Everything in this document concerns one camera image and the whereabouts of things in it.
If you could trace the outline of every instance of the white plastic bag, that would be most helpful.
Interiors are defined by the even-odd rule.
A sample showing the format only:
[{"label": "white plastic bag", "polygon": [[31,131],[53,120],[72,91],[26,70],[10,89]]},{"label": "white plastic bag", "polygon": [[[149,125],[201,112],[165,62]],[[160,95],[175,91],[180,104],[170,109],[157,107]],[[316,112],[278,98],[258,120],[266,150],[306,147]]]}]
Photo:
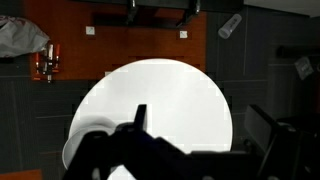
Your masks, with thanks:
[{"label": "white plastic bag", "polygon": [[0,16],[0,58],[41,51],[49,37],[32,22]]}]

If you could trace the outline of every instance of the dark gray tile floor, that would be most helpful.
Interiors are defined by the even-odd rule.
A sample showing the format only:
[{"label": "dark gray tile floor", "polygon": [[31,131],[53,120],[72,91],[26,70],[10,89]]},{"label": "dark gray tile floor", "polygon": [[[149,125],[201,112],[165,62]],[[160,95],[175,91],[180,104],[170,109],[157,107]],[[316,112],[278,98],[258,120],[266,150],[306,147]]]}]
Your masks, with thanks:
[{"label": "dark gray tile floor", "polygon": [[[2,0],[0,14],[23,16],[20,0]],[[320,19],[245,7],[241,24],[228,40],[218,29],[231,14],[209,13],[207,72],[230,104],[234,149],[247,133],[246,107],[257,104],[272,117],[310,110],[313,79],[301,81],[296,59],[276,56],[283,45],[317,45]],[[0,173],[42,169],[44,180],[61,179],[61,150],[74,110],[91,82],[64,81],[53,85],[30,81],[26,56],[0,63]]]}]

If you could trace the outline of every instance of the wooden wall panel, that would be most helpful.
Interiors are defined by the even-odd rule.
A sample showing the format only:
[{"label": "wooden wall panel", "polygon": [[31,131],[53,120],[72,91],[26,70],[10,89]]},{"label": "wooden wall panel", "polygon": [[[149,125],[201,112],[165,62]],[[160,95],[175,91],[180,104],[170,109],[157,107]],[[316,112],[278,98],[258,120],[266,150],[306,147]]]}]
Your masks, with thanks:
[{"label": "wooden wall panel", "polygon": [[42,180],[41,170],[0,174],[0,180]]},{"label": "wooden wall panel", "polygon": [[[141,57],[177,57],[175,59],[205,70],[205,13],[184,28],[189,38],[183,40],[178,37],[179,30],[153,28],[97,26],[95,36],[85,35],[85,26],[92,25],[93,14],[125,12],[125,6],[109,4],[25,0],[26,18],[46,32],[53,43],[61,44],[62,72],[54,79],[99,79],[104,71],[112,71]],[[181,18],[182,13],[160,9],[155,16]],[[31,61],[31,65],[34,75],[34,62]]]}]

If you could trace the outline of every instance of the white round table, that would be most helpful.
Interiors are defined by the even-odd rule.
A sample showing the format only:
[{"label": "white round table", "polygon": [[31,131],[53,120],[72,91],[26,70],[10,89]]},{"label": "white round table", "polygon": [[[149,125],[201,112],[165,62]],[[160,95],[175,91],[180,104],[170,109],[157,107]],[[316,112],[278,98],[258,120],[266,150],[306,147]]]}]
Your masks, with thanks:
[{"label": "white round table", "polygon": [[[81,102],[69,138],[88,126],[133,122],[139,104],[147,104],[146,131],[185,153],[231,148],[231,115],[220,89],[198,69],[168,59],[130,63],[103,78]],[[128,175],[118,167],[109,179]]]}]

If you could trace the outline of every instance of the bottle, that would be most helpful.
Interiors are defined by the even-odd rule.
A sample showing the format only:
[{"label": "bottle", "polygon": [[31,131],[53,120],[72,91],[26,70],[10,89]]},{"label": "bottle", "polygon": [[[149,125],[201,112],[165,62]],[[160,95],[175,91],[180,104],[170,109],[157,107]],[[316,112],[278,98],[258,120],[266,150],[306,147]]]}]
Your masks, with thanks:
[{"label": "bottle", "polygon": [[231,19],[229,19],[218,31],[219,36],[223,39],[228,39],[231,35],[231,33],[236,29],[240,21],[242,20],[242,17],[240,14],[235,14],[232,16]]}]

